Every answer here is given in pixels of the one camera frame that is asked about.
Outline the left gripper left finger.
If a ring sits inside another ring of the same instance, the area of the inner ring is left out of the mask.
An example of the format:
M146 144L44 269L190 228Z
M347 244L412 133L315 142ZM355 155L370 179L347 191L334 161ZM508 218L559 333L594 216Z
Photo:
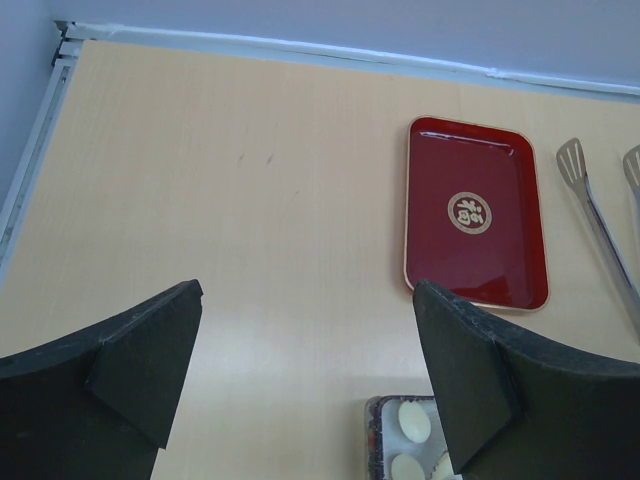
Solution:
M148 479L166 448L203 312L183 281L1 360L4 479Z

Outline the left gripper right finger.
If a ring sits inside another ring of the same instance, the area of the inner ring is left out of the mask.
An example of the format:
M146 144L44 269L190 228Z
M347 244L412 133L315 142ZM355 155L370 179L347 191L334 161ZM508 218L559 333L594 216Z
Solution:
M429 281L413 306L456 474L638 477L636 363L548 339Z

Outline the steel serving tongs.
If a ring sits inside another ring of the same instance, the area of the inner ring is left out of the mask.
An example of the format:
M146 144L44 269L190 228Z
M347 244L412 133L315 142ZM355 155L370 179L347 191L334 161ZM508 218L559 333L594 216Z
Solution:
M557 150L556 163L565 184L573 191L585 215L631 325L639 333L639 293L597 206L578 138L569 139Z

